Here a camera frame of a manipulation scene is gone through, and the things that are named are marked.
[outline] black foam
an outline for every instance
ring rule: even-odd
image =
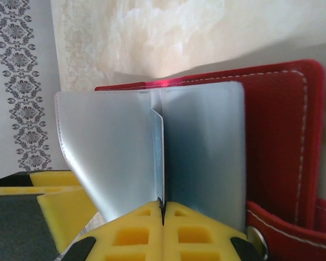
[[[53,261],[58,256],[36,197],[0,196],[0,261]]]
[[[0,187],[30,187],[32,185],[27,172],[17,172],[0,179]]]
[[[62,261],[86,261],[95,243],[96,239],[94,237],[87,237],[74,243]]]
[[[259,252],[257,252],[256,248],[250,242],[238,237],[233,237],[230,239],[230,241],[241,261],[263,260]]]

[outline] red leather case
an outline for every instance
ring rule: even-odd
[[[245,90],[247,225],[271,260],[326,260],[314,231],[323,126],[324,71],[313,60],[97,87],[96,91],[241,82]]]

